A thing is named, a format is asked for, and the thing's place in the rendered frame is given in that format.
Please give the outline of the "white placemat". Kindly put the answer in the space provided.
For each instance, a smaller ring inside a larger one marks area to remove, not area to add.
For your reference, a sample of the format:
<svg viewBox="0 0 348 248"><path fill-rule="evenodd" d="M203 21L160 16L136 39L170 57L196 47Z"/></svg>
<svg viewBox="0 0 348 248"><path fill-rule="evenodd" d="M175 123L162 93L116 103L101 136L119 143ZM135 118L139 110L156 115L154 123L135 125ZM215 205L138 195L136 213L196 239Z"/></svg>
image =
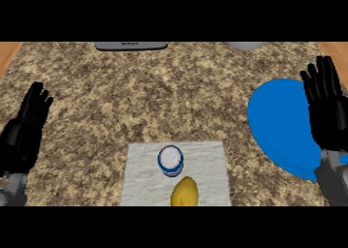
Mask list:
<svg viewBox="0 0 348 248"><path fill-rule="evenodd" d="M169 206L173 188L188 176L199 206L230 206L230 179L221 141L130 143L120 206Z"/></svg>

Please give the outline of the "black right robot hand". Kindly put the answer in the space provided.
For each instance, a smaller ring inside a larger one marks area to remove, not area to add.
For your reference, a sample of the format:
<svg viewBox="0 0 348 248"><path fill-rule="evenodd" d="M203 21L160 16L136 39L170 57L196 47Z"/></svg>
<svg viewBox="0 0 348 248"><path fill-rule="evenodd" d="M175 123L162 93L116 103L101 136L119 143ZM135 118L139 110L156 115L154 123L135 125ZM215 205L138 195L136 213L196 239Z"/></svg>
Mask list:
<svg viewBox="0 0 348 248"><path fill-rule="evenodd" d="M313 139L323 150L348 153L348 97L332 58L318 56L299 72L308 101Z"/></svg>

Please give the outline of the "pale grey appliance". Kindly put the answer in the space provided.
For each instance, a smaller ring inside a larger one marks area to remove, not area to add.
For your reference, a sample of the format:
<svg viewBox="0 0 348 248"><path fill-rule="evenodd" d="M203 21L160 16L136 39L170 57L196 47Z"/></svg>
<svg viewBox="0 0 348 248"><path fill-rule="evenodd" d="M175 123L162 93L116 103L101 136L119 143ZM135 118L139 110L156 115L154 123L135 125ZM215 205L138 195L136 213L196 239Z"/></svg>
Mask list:
<svg viewBox="0 0 348 248"><path fill-rule="evenodd" d="M264 43L262 42L228 42L228 45L230 47L239 50L250 51L259 48L264 45Z"/></svg>

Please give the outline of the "blue-rimmed can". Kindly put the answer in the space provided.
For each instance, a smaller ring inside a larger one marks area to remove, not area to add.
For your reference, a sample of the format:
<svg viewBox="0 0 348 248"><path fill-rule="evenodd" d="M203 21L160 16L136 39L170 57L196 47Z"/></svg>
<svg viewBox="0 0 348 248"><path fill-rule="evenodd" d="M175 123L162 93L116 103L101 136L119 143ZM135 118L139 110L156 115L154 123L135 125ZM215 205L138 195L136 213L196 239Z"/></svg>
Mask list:
<svg viewBox="0 0 348 248"><path fill-rule="evenodd" d="M157 154L157 165L168 177L175 177L184 168L184 154L175 145L166 145Z"/></svg>

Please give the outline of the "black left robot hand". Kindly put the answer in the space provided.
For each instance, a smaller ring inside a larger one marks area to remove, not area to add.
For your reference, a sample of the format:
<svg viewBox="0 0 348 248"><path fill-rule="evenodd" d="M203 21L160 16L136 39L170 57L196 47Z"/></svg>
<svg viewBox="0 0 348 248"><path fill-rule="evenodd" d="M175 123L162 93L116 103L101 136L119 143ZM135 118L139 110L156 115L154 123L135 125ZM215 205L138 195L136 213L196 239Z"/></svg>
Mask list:
<svg viewBox="0 0 348 248"><path fill-rule="evenodd" d="M49 91L36 81L24 95L18 116L6 123L0 134L0 177L28 173L36 164L52 103Z"/></svg>

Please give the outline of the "dark grey appliance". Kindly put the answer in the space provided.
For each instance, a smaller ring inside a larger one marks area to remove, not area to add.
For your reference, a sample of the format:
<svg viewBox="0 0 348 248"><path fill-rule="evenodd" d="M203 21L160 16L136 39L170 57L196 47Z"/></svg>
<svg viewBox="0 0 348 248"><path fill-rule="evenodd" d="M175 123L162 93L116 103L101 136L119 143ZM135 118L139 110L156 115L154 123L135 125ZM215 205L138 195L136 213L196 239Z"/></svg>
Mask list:
<svg viewBox="0 0 348 248"><path fill-rule="evenodd" d="M101 51L135 51L156 50L168 47L166 42L95 42L96 50Z"/></svg>

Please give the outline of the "yellow banana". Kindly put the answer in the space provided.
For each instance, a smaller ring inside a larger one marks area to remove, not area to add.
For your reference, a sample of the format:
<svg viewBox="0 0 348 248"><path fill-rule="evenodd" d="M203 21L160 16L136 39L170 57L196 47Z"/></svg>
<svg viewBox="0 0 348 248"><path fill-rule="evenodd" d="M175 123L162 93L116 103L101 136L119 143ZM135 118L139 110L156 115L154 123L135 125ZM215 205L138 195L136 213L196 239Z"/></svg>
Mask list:
<svg viewBox="0 0 348 248"><path fill-rule="evenodd" d="M185 176L178 182L172 194L170 205L172 206L197 206L197 186L196 181Z"/></svg>

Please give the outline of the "blue plate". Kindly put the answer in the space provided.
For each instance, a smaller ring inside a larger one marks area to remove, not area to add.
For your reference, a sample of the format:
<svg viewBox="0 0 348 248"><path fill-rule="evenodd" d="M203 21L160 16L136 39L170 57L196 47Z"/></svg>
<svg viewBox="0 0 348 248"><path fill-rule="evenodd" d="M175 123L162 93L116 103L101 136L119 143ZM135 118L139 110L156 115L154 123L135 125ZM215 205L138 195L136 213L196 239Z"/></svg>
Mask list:
<svg viewBox="0 0 348 248"><path fill-rule="evenodd" d="M256 143L277 166L316 181L321 149L313 139L304 82L276 78L255 89L247 102L247 124Z"/></svg>

